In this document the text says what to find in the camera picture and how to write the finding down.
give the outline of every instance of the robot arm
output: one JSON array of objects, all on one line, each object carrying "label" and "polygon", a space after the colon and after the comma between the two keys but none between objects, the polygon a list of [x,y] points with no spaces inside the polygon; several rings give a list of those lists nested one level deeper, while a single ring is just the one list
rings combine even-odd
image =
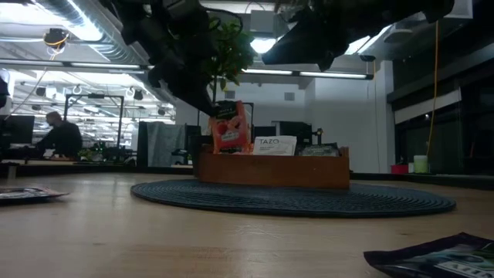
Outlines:
[{"label": "robot arm", "polygon": [[[198,0],[100,0],[123,23],[126,44],[139,42],[154,68],[149,81],[214,115],[206,90],[212,77],[201,62],[218,55],[208,12]],[[349,44],[375,36],[385,26],[417,12],[434,22],[451,12],[455,0],[303,0],[289,20],[297,22],[265,55],[267,65],[316,63],[324,71]]]}]

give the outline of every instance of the wooden box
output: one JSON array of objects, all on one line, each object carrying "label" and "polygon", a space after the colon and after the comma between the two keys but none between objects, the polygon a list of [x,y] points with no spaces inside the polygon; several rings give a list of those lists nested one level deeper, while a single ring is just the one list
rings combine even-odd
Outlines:
[{"label": "wooden box", "polygon": [[199,180],[237,185],[348,189],[348,157],[201,153]]}]

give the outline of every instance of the wooden table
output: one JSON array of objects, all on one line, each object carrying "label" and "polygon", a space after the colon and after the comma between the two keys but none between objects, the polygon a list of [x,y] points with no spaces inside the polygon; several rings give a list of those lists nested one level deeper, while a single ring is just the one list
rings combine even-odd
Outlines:
[{"label": "wooden table", "polygon": [[91,174],[0,181],[72,192],[57,202],[0,207],[0,277],[377,278],[386,276],[366,264],[363,251],[459,232],[494,238],[494,192],[400,182],[458,202],[454,212],[400,219],[236,215],[130,195],[131,185],[169,178],[189,177]]}]

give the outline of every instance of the ductwork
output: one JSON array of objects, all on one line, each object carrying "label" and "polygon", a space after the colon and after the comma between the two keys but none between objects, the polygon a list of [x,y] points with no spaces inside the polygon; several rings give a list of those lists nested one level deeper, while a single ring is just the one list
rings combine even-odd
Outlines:
[{"label": "ductwork", "polygon": [[[32,0],[41,9],[59,17],[72,34],[85,42],[97,42],[90,47],[112,63],[147,64],[147,54],[141,55],[127,46],[120,30],[108,18],[107,10],[96,0]],[[147,75],[136,78],[148,84]],[[164,90],[150,90],[162,101],[174,103],[174,98]]]}]

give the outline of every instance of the potted plant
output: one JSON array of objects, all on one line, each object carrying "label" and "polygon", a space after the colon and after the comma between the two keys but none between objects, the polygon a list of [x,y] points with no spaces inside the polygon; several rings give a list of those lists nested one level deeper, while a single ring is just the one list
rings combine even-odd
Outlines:
[{"label": "potted plant", "polygon": [[[218,19],[211,19],[211,25],[217,24]],[[238,74],[254,63],[257,53],[250,46],[254,39],[252,35],[241,30],[241,25],[236,21],[222,23],[212,31],[218,43],[218,56],[207,60],[203,64],[203,70],[211,76],[209,87],[212,91],[213,103],[216,101],[218,83],[221,90],[226,88],[226,83],[231,81],[237,86]]]}]

